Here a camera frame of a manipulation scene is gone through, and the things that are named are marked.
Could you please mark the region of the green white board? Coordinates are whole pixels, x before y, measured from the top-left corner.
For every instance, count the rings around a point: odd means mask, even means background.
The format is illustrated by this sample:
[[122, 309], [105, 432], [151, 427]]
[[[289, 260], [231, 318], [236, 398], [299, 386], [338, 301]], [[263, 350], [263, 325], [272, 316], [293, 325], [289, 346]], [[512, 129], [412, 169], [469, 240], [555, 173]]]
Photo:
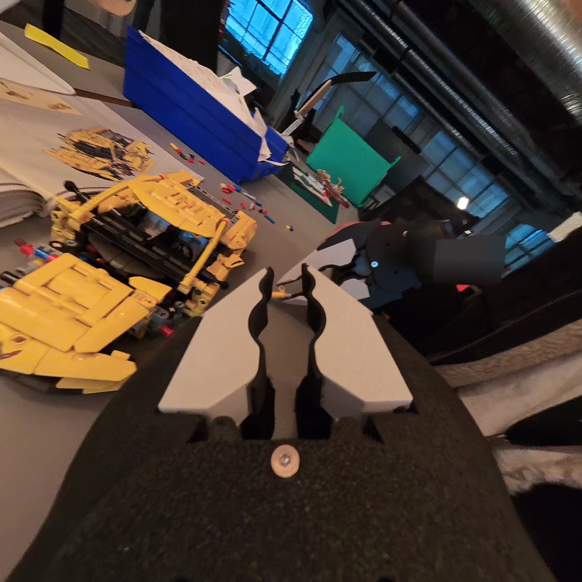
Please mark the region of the green white board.
[[308, 192], [317, 199], [322, 205], [332, 208], [332, 200], [328, 195], [326, 188], [320, 184], [311, 175], [302, 172], [295, 166], [292, 168], [293, 184]]

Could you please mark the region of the toy car instruction booklet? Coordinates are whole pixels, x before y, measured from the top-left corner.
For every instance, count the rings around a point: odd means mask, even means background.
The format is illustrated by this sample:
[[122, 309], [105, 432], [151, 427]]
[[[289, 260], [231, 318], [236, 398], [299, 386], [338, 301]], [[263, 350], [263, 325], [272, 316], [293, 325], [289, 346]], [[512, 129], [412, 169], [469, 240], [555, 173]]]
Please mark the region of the toy car instruction booklet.
[[204, 180], [98, 100], [1, 81], [1, 228], [49, 213], [65, 182], [96, 192], [183, 169]]

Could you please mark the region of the blue storage bin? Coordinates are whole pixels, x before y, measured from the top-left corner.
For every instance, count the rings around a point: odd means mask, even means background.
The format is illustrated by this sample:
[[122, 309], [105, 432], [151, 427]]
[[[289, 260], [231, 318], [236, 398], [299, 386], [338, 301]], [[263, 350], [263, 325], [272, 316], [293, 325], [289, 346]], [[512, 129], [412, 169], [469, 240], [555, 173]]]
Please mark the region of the blue storage bin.
[[260, 136], [131, 26], [123, 95], [236, 183], [283, 164], [287, 142], [280, 134], [267, 126]]

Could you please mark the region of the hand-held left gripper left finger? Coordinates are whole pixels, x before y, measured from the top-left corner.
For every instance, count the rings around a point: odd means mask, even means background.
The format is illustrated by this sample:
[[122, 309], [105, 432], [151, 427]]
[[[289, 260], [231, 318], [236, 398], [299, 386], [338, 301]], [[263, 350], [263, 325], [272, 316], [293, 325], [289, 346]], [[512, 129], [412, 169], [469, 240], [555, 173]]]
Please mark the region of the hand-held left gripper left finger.
[[204, 313], [159, 412], [199, 415], [209, 423], [228, 417], [244, 438], [273, 437], [275, 390], [259, 338], [273, 279], [273, 269], [263, 268]]

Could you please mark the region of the yellow paper slip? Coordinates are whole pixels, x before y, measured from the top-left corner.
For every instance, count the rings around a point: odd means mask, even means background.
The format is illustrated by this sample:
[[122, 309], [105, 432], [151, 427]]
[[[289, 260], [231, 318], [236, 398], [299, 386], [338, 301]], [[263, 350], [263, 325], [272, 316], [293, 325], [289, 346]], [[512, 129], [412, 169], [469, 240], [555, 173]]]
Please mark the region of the yellow paper slip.
[[24, 28], [24, 35], [25, 38], [53, 50], [55, 53], [61, 55], [67, 61], [73, 63], [79, 68], [90, 70], [90, 62], [86, 56], [41, 30], [40, 28], [31, 24], [26, 24]]

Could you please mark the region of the silver air duct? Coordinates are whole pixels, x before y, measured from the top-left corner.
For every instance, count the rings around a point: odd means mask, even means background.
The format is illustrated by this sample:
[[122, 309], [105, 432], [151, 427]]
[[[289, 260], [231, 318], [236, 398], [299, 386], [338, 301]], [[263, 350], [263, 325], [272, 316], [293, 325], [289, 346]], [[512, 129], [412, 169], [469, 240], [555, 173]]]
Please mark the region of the silver air duct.
[[470, 1], [581, 125], [581, 1]]

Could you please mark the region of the green folding board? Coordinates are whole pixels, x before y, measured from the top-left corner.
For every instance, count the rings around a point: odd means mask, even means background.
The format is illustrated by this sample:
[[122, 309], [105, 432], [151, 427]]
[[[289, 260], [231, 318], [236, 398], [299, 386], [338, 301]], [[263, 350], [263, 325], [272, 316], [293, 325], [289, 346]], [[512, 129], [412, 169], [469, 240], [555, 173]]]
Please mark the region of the green folding board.
[[345, 108], [335, 117], [306, 159], [312, 170], [326, 171], [333, 183], [344, 187], [343, 195], [356, 208], [365, 206], [373, 191], [400, 160], [387, 161], [343, 122]]

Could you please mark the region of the grey desk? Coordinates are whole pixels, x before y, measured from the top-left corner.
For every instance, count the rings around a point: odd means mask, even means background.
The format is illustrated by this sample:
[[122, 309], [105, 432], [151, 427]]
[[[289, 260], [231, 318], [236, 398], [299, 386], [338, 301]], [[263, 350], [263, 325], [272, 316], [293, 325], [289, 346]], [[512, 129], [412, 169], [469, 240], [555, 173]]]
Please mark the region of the grey desk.
[[[104, 101], [175, 161], [186, 168], [198, 166], [195, 171], [205, 177], [203, 188], [214, 197], [221, 193], [220, 183], [230, 182], [208, 163], [188, 164], [176, 157], [171, 142], [184, 148], [183, 142], [123, 98], [121, 67], [90, 57], [91, 69], [82, 70], [26, 39], [16, 26], [2, 22], [1, 31], [67, 81], [78, 95]], [[276, 277], [285, 274], [336, 228], [275, 175], [244, 188], [258, 198], [275, 224], [255, 213], [257, 235], [245, 253], [249, 257], [245, 265], [229, 276], [230, 292], [264, 266], [271, 266]], [[273, 437], [295, 438], [295, 390], [306, 373], [311, 334], [298, 306], [273, 302], [268, 316], [261, 340], [276, 396]], [[1, 378], [2, 581], [33, 541], [77, 449], [113, 397], [113, 393], [44, 394], [11, 378]]]

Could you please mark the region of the small wooden model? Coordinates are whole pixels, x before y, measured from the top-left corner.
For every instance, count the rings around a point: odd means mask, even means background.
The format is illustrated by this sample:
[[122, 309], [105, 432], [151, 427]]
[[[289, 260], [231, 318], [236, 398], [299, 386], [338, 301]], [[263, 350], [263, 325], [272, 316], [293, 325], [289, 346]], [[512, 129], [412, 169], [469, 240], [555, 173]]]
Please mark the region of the small wooden model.
[[328, 172], [323, 169], [316, 171], [317, 180], [324, 187], [325, 195], [335, 200], [339, 205], [350, 208], [350, 202], [344, 196], [344, 186], [342, 185], [342, 179], [338, 179], [338, 183], [333, 183], [331, 176]]

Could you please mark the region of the crumpled white printed paper bags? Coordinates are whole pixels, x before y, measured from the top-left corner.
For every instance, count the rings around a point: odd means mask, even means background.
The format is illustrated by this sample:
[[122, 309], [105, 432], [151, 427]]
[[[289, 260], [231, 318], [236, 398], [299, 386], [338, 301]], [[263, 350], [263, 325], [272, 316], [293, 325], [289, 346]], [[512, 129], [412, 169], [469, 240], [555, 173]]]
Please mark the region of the crumpled white printed paper bags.
[[250, 82], [242, 76], [239, 68], [233, 69], [226, 76], [219, 77], [212, 70], [200, 65], [199, 62], [188, 59], [159, 41], [154, 40], [151, 37], [149, 38], [152, 39], [152, 43], [155, 47], [157, 47], [173, 63], [177, 64], [180, 69], [191, 76], [206, 91], [211, 93], [211, 95], [227, 107], [230, 112], [243, 120], [244, 123], [249, 125], [260, 136], [264, 137], [266, 135], [266, 127], [268, 125], [264, 121], [261, 113], [258, 109], [251, 112], [245, 101], [245, 95], [239, 91], [240, 84], [250, 84]]

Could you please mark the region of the yellow toy brick car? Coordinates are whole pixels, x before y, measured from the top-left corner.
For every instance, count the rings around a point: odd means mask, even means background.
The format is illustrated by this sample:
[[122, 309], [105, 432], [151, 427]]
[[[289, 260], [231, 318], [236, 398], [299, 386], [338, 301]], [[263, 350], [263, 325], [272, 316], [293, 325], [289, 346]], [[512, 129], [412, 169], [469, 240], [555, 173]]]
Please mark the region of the yellow toy brick car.
[[120, 338], [168, 337], [181, 316], [203, 315], [244, 264], [257, 222], [201, 180], [66, 182], [49, 243], [19, 242], [31, 267], [1, 273], [1, 372], [40, 390], [114, 392], [137, 369]]

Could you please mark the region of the white shirt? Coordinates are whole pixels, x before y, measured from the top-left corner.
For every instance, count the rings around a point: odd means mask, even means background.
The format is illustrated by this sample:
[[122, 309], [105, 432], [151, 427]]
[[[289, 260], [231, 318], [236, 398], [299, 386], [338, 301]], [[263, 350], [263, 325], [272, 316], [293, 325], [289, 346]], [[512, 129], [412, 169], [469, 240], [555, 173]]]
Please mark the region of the white shirt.
[[581, 396], [581, 351], [457, 391], [484, 436]]

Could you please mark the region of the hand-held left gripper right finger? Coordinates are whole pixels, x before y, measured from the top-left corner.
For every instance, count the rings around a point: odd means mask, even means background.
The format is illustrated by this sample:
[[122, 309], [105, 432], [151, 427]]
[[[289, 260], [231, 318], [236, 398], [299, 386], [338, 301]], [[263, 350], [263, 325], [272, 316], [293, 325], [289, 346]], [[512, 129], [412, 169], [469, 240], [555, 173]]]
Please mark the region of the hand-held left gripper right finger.
[[373, 313], [315, 267], [302, 265], [307, 374], [296, 391], [297, 436], [326, 440], [343, 420], [410, 411], [413, 395]]

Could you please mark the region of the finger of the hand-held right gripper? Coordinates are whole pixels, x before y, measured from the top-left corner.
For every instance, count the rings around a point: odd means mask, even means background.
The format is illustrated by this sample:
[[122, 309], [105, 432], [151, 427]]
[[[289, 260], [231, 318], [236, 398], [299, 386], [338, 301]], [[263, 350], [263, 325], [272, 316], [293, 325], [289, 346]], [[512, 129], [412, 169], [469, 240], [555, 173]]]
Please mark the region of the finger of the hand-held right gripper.
[[[354, 299], [360, 302], [365, 299], [369, 299], [370, 297], [368, 285], [362, 279], [347, 279], [343, 281], [339, 287], [348, 295], [352, 296]], [[306, 306], [307, 299], [303, 292], [298, 290], [291, 293], [288, 297], [286, 296], [284, 298], [284, 303], [296, 306]]]
[[320, 273], [336, 267], [348, 266], [356, 255], [357, 248], [353, 239], [347, 239], [321, 250], [315, 250], [288, 270], [277, 280], [277, 286], [286, 286], [302, 277], [302, 266], [308, 265]]

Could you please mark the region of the green cutting mat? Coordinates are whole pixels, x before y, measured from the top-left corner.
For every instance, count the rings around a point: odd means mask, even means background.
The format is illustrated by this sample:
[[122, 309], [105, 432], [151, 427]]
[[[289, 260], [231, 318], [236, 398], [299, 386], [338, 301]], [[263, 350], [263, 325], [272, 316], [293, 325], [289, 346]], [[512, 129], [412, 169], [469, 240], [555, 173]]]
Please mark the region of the green cutting mat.
[[308, 205], [315, 210], [317, 210], [322, 216], [324, 216], [329, 222], [332, 224], [336, 224], [338, 220], [338, 212], [339, 212], [339, 204], [332, 200], [332, 208], [328, 208], [322, 205], [317, 199], [311, 196], [308, 192], [301, 189], [300, 187], [293, 184], [293, 176], [292, 176], [292, 168], [293, 167], [299, 168], [302, 172], [311, 175], [313, 178], [314, 175], [311, 173], [304, 171], [300, 167], [296, 166], [295, 164], [288, 162], [279, 168], [276, 175], [277, 177], [283, 182], [284, 185], [288, 186], [295, 194], [297, 194], [302, 200], [304, 200]]

